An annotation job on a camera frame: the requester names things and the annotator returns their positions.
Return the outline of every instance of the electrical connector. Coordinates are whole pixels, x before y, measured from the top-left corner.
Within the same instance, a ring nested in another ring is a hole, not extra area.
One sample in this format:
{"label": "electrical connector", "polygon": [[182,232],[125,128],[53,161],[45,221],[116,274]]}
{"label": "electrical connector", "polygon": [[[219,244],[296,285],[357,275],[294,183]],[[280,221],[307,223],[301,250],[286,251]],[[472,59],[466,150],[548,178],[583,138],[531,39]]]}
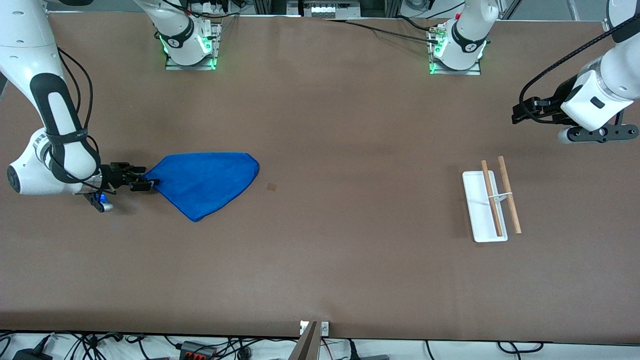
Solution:
{"label": "electrical connector", "polygon": [[180,359],[209,360],[216,355],[216,348],[209,345],[185,341],[180,347]]}

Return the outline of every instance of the floor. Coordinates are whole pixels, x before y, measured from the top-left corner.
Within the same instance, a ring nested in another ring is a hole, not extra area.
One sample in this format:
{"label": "floor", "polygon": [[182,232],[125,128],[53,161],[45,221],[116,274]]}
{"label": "floor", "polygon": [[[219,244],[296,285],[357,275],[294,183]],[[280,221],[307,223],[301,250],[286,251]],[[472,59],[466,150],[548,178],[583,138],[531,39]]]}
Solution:
{"label": "floor", "polygon": [[[11,335],[11,342],[2,359],[11,359],[14,353],[23,348],[33,348],[45,336],[45,334],[14,334]],[[206,338],[206,337],[185,337],[185,336],[169,336],[173,343],[181,343],[183,341],[194,341],[202,345],[226,343],[226,338]],[[45,347],[45,353],[53,356],[55,360],[65,358],[67,352],[72,348],[76,339],[71,335],[62,334],[51,338]],[[350,349],[349,343],[344,339],[327,339],[329,352],[323,347],[319,353],[319,360],[338,360],[349,359]],[[369,356],[389,356],[390,360],[510,360],[516,359],[516,355],[501,352],[495,342],[479,342],[479,341],[429,341],[432,358],[429,357],[425,342],[422,340],[354,340],[358,355],[361,358]],[[268,341],[263,340],[252,346],[253,360],[275,360],[288,359],[289,354],[294,348],[293,341]],[[502,346],[506,350],[511,350],[508,343]],[[516,343],[520,350],[536,348],[535,344]],[[162,336],[147,336],[142,341],[142,347],[149,358],[169,358],[178,359],[179,351],[169,344]],[[219,346],[218,351],[222,350],[224,345]],[[127,343],[126,341],[115,342],[114,340],[105,340],[100,342],[98,349],[104,354],[107,360],[140,360],[144,356],[140,352],[138,343]],[[544,359],[544,360],[631,360],[640,359],[640,347],[625,345],[574,345],[574,344],[553,344],[547,343],[544,347],[533,354],[522,354],[522,359]],[[228,360],[233,360],[234,356],[228,354]]]}

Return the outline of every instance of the white plastic holder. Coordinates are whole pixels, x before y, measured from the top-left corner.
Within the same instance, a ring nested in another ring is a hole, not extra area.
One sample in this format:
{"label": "white plastic holder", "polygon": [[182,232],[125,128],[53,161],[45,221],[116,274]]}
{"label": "white plastic holder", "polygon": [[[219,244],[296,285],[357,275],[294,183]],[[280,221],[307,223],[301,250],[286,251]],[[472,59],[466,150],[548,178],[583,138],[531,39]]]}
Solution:
{"label": "white plastic holder", "polygon": [[[507,241],[507,229],[502,213],[500,203],[507,199],[511,192],[498,193],[498,187],[495,182],[493,171],[489,171],[491,179],[491,188],[493,195],[489,197],[486,192],[486,184],[482,171],[465,171],[462,173],[462,182],[465,187],[465,195],[467,196],[467,206],[469,208],[469,218],[471,220],[471,229],[474,234],[474,241],[477,243],[490,243],[497,241]],[[493,223],[493,215],[491,212],[491,201],[495,201],[497,205],[498,218],[500,219],[500,227],[502,228],[502,236],[497,236],[495,225]]]}

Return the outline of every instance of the black cable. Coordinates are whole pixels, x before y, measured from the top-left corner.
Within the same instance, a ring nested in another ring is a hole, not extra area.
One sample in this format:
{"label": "black cable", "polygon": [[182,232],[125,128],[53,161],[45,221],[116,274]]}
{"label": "black cable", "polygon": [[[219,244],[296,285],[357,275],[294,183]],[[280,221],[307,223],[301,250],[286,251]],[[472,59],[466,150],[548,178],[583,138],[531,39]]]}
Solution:
{"label": "black cable", "polygon": [[69,351],[67,352],[65,357],[62,358],[62,360],[67,360],[67,357],[71,354],[71,350],[73,350],[74,347],[78,347],[79,345],[80,345],[80,339],[77,339],[76,342],[73,345],[71,345],[71,347],[69,348]]}
{"label": "black cable", "polygon": [[9,344],[11,344],[11,338],[9,336],[4,336],[4,337],[0,338],[0,342],[2,342],[4,340],[6,340],[6,345],[4,346],[2,351],[0,351],[0,357],[2,357],[2,355],[4,355],[4,353],[6,352],[6,349],[9,348]]}
{"label": "black cable", "polygon": [[579,48],[577,48],[576,50],[570,52],[569,54],[567,54],[564,58],[561,58],[560,60],[556,61],[553,65],[551,65],[550,67],[547,67],[543,72],[539,73],[535,78],[533,78],[530,82],[528,82],[523,88],[522,91],[520,92],[520,97],[518,98],[519,103],[520,103],[520,107],[524,110],[525,114],[527,114],[527,116],[529,118],[531,118],[531,120],[535,121],[535,122],[539,122],[540,124],[552,124],[553,120],[540,120],[537,116],[533,115],[531,113],[531,111],[529,111],[529,109],[527,109],[527,107],[524,105],[524,94],[527,92],[527,90],[533,85],[535,84],[538,80],[540,80],[544,75],[547,75],[549,72],[551,72],[552,70],[554,70],[555,68],[557,68],[558,66],[564,64],[565,62],[567,62],[570,58],[573,58],[574,56],[578,55],[579,53],[583,52],[584,50],[586,50],[588,47],[591,47],[593,44],[601,41],[604,38],[607,38],[609,35],[615,33],[616,31],[620,30],[621,28],[624,28],[626,25],[630,24],[631,22],[634,22],[635,20],[640,19],[640,13],[635,14],[633,17],[627,19],[625,22],[622,22],[621,24],[619,24],[618,26],[611,28],[609,31],[606,31],[605,33],[602,33],[601,35],[598,35],[597,37],[591,39],[590,41],[588,41],[586,44],[580,46]]}
{"label": "black cable", "polygon": [[451,10],[455,10],[457,7],[459,7],[459,6],[461,6],[461,5],[464,5],[464,4],[465,4],[465,2],[463,1],[462,3],[457,4],[456,6],[454,6],[454,7],[452,7],[452,8],[449,8],[449,9],[446,9],[446,10],[442,10],[441,12],[439,12],[439,13],[435,13],[435,14],[433,14],[433,15],[429,15],[429,16],[425,17],[424,19],[425,19],[425,20],[426,20],[426,19],[431,19],[431,18],[436,17],[436,16],[438,16],[438,15],[440,15],[440,14],[443,14],[443,13],[445,13],[445,12],[449,12],[449,11],[451,11]]}
{"label": "black cable", "polygon": [[358,355],[358,349],[356,348],[356,344],[351,339],[347,339],[349,341],[349,347],[351,348],[351,357],[350,360],[360,360],[360,356]]}
{"label": "black cable", "polygon": [[[87,125],[89,124],[89,119],[91,117],[91,111],[93,109],[93,82],[91,81],[91,77],[89,76],[89,73],[87,73],[84,67],[80,65],[78,61],[73,59],[71,55],[67,54],[64,50],[60,48],[58,48],[58,52],[60,53],[60,60],[62,61],[62,65],[65,66],[65,69],[69,73],[69,76],[71,77],[71,80],[73,80],[74,85],[76,87],[76,94],[77,94],[77,100],[78,100],[78,103],[76,104],[76,113],[78,113],[78,115],[80,111],[80,103],[82,102],[82,94],[80,93],[80,86],[76,81],[76,77],[74,76],[74,73],[71,72],[71,69],[69,69],[67,62],[65,61],[65,58],[61,54],[64,53],[65,56],[69,57],[75,64],[77,64],[78,67],[84,72],[84,75],[86,76],[87,83],[89,84],[89,107],[87,109],[86,118],[84,120],[84,127],[87,127]],[[95,152],[100,154],[100,148],[98,148],[98,143],[95,141],[95,139],[91,135],[87,135],[86,137],[88,137],[89,139],[91,139],[91,141],[93,141],[93,147],[95,148]]]}
{"label": "black cable", "polygon": [[374,27],[369,26],[369,25],[359,24],[357,22],[350,22],[350,21],[339,21],[339,22],[341,22],[343,24],[350,24],[350,25],[360,26],[361,28],[365,28],[365,29],[369,29],[369,30],[373,30],[373,31],[379,31],[381,33],[385,33],[385,34],[389,34],[389,35],[394,35],[395,37],[408,38],[408,39],[411,39],[411,40],[418,40],[418,41],[422,41],[422,42],[429,42],[431,44],[437,44],[438,43],[436,40],[429,40],[429,39],[425,39],[425,38],[413,37],[411,35],[394,33],[393,31],[384,30],[384,29],[378,29],[378,28],[374,28]]}
{"label": "black cable", "polygon": [[102,188],[99,188],[99,187],[97,187],[97,186],[94,186],[94,185],[92,185],[92,184],[90,184],[90,183],[87,183],[86,181],[87,181],[87,180],[89,180],[89,179],[91,179],[91,178],[93,177],[93,175],[91,175],[90,177],[87,177],[87,178],[86,178],[86,179],[84,179],[84,180],[82,180],[82,179],[78,179],[77,177],[73,176],[72,174],[70,174],[70,173],[65,169],[65,167],[64,167],[64,166],[63,166],[63,165],[62,165],[62,164],[61,164],[61,163],[60,163],[56,158],[54,158],[54,157],[53,157],[53,154],[51,153],[51,148],[48,148],[47,152],[49,153],[49,157],[53,160],[53,162],[55,162],[55,163],[56,163],[56,165],[57,165],[57,166],[59,166],[59,167],[60,167],[60,168],[65,172],[65,175],[69,176],[69,178],[70,178],[71,180],[73,180],[73,181],[75,181],[75,182],[77,182],[77,183],[82,183],[83,185],[89,186],[90,188],[92,188],[92,189],[94,189],[94,190],[98,190],[98,191],[103,192],[103,193],[108,193],[108,194],[110,194],[110,195],[116,195],[116,193],[115,193],[115,192],[112,192],[112,191],[107,190],[107,189],[102,189]]}
{"label": "black cable", "polygon": [[142,353],[142,356],[145,357],[145,360],[151,360],[149,356],[147,356],[147,353],[145,352],[145,348],[142,347],[142,340],[138,342],[138,346],[140,347],[140,352]]}
{"label": "black cable", "polygon": [[84,349],[84,355],[82,356],[82,359],[84,360],[88,357],[89,360],[94,360],[94,358],[91,356],[91,350],[93,347],[97,347],[97,346],[98,346],[98,343],[95,335],[91,335],[89,338],[85,337],[85,339],[82,342],[82,348]]}
{"label": "black cable", "polygon": [[436,360],[431,353],[431,347],[429,346],[429,340],[424,340],[424,344],[427,345],[427,352],[429,353],[429,357],[431,360]]}
{"label": "black cable", "polygon": [[420,25],[416,24],[415,22],[413,22],[413,20],[409,19],[408,17],[406,17],[404,15],[398,15],[398,16],[396,16],[396,18],[406,20],[409,24],[411,24],[411,26],[413,26],[416,29],[423,30],[423,31],[429,31],[429,28],[425,28],[423,26],[420,26]]}
{"label": "black cable", "polygon": [[239,347],[237,350],[234,350],[234,351],[232,351],[232,352],[230,352],[230,353],[228,353],[228,354],[225,354],[225,355],[223,355],[223,356],[220,356],[218,359],[224,359],[225,357],[227,357],[227,356],[229,356],[229,355],[232,355],[232,354],[235,354],[236,352],[238,352],[238,351],[240,351],[240,350],[242,350],[242,349],[244,349],[244,348],[247,348],[247,347],[249,347],[250,345],[253,345],[253,344],[255,344],[255,343],[257,343],[257,342],[260,342],[260,341],[262,341],[262,339],[253,340],[253,341],[251,341],[250,343],[247,343],[247,344],[245,344],[245,345],[243,345],[243,346]]}
{"label": "black cable", "polygon": [[84,66],[82,66],[82,64],[80,64],[71,55],[67,54],[66,51],[60,48],[58,48],[58,51],[61,52],[62,55],[65,55],[67,58],[69,58],[69,60],[74,62],[80,68],[80,70],[82,70],[84,76],[86,77],[86,82],[89,84],[89,106],[86,109],[86,118],[84,120],[84,128],[86,129],[87,126],[89,126],[89,120],[91,119],[91,110],[93,109],[93,82],[91,81],[91,76],[89,76],[89,73],[86,71]]}
{"label": "black cable", "polygon": [[83,343],[83,341],[84,341],[84,338],[85,338],[85,337],[86,337],[86,336],[84,336],[84,335],[83,335],[83,337],[82,337],[82,338],[80,338],[80,339],[78,340],[77,345],[76,345],[76,347],[75,347],[74,351],[71,353],[71,358],[70,358],[70,360],[74,360],[74,358],[75,358],[75,356],[76,356],[76,351],[80,348],[80,344],[82,344],[82,343]]}
{"label": "black cable", "polygon": [[274,343],[278,343],[280,341],[293,341],[295,343],[298,342],[298,340],[296,340],[296,339],[265,339],[265,340],[273,341]]}
{"label": "black cable", "polygon": [[[507,350],[505,348],[502,347],[502,343],[506,342],[509,345],[511,345],[511,347],[513,348],[513,350]],[[545,343],[535,343],[538,344],[538,347],[536,348],[532,348],[530,350],[520,350],[515,343],[513,343],[513,341],[498,341],[498,348],[500,349],[500,351],[505,352],[507,354],[510,355],[516,355],[518,356],[518,360],[522,360],[522,357],[520,356],[520,354],[533,354],[534,352],[539,352],[540,350],[542,350],[543,347],[545,347]]]}
{"label": "black cable", "polygon": [[171,340],[169,340],[169,338],[167,337],[167,335],[163,335],[164,339],[166,340],[166,342],[168,342],[169,344],[173,345],[175,348],[178,348],[178,343],[173,343]]}
{"label": "black cable", "polygon": [[60,57],[60,61],[62,61],[62,65],[64,65],[65,70],[67,70],[67,73],[71,77],[71,80],[74,82],[74,85],[76,87],[76,98],[77,98],[76,113],[78,113],[80,112],[80,104],[82,103],[82,94],[80,93],[80,86],[78,85],[78,82],[76,80],[76,77],[74,76],[74,73],[71,72],[69,65],[67,65],[67,62],[65,61],[64,56],[62,56],[62,54],[60,53],[60,48],[58,48],[58,56]]}
{"label": "black cable", "polygon": [[[233,342],[233,338],[228,337],[227,338],[227,342],[226,342],[227,346],[225,348],[223,348],[222,350],[218,351],[218,349],[216,349],[216,356],[224,356],[227,351],[231,348],[231,349],[235,349],[234,348],[234,342]],[[218,344],[218,345],[206,345],[205,347],[202,348],[211,348],[211,347],[215,347],[215,346],[220,346],[222,344]]]}
{"label": "black cable", "polygon": [[[238,338],[238,343],[240,344],[240,348],[242,348],[242,339]],[[240,354],[240,349],[236,351],[236,348],[234,348],[233,345],[231,345],[231,351],[236,353],[236,356],[234,357],[237,357],[237,355]]]}
{"label": "black cable", "polygon": [[[66,51],[64,51],[61,48],[58,48],[58,52],[64,56],[66,56],[69,60],[71,60],[72,62],[74,62],[79,68],[80,70],[84,73],[84,76],[86,77],[87,83],[89,84],[89,105],[87,107],[87,111],[86,111],[86,118],[84,120],[84,127],[83,129],[86,129],[89,126],[89,120],[91,119],[91,112],[93,109],[93,82],[91,81],[91,76],[89,76],[89,73],[86,71],[86,69],[84,68],[84,66],[82,66],[82,64],[80,64],[73,56],[69,55]],[[69,74],[71,75],[72,79],[74,80],[74,84],[76,85],[76,90],[78,92],[78,105],[76,108],[76,112],[79,110],[79,103],[80,103],[80,90],[77,84],[77,81],[75,79],[75,77],[73,76],[73,74],[71,73],[69,67],[67,66],[67,64],[64,62],[64,59],[62,56],[60,56],[60,59],[62,60],[63,64],[65,65],[65,68],[67,70],[67,72],[69,72]],[[91,141],[93,142],[93,145],[95,147],[95,152],[98,153],[98,155],[100,154],[100,149],[98,148],[98,143],[95,141],[95,139],[90,136],[87,135],[87,137],[89,139],[91,139]],[[53,153],[51,152],[52,147],[50,147],[47,152],[49,153],[49,157],[53,160],[53,162],[56,163],[57,166],[60,167],[60,169],[62,169],[62,171],[65,172],[65,175],[67,175],[71,180],[76,181],[78,183],[82,183],[85,186],[88,186],[94,190],[97,190],[100,193],[108,193],[111,195],[115,195],[115,192],[109,191],[109,190],[105,190],[102,188],[99,188],[97,186],[94,186],[92,184],[87,183],[86,181],[89,180],[92,176],[87,177],[86,179],[78,179],[77,177],[73,176],[71,173],[69,173],[64,165],[62,165],[54,156]]]}

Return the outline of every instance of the brown tabletop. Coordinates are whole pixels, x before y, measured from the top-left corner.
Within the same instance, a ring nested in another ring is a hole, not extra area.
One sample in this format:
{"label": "brown tabletop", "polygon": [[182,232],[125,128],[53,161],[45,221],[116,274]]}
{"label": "brown tabletop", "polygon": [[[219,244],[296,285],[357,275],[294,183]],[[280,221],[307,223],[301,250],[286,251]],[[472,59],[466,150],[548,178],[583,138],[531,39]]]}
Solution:
{"label": "brown tabletop", "polygon": [[[261,169],[197,224],[159,194],[99,214],[0,181],[0,328],[295,336],[318,318],[334,337],[640,341],[640,141],[561,145],[560,127],[510,119],[599,23],[499,22],[481,76],[429,75],[424,44],[318,19],[237,19],[212,72],[163,70],[143,13],[51,24],[92,76],[103,162],[245,151]],[[7,166],[40,123],[12,85],[0,117]],[[461,174],[498,155],[524,234],[481,245]]]}

